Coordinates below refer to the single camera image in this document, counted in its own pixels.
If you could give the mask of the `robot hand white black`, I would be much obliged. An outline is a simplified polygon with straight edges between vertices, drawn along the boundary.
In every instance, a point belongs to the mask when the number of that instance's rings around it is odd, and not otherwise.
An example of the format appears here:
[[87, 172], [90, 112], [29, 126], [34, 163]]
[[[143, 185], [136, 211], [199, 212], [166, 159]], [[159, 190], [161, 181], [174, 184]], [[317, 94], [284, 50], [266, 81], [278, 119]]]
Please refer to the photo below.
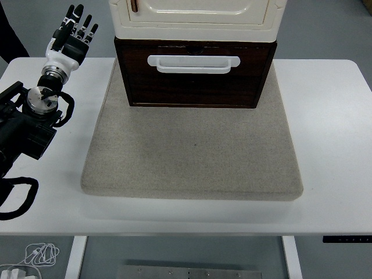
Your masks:
[[90, 26], [92, 16], [88, 15], [82, 26], [84, 5], [70, 5], [66, 16], [50, 40], [45, 56], [43, 72], [59, 71], [68, 75], [77, 70], [83, 63], [90, 43], [98, 29], [98, 24]]

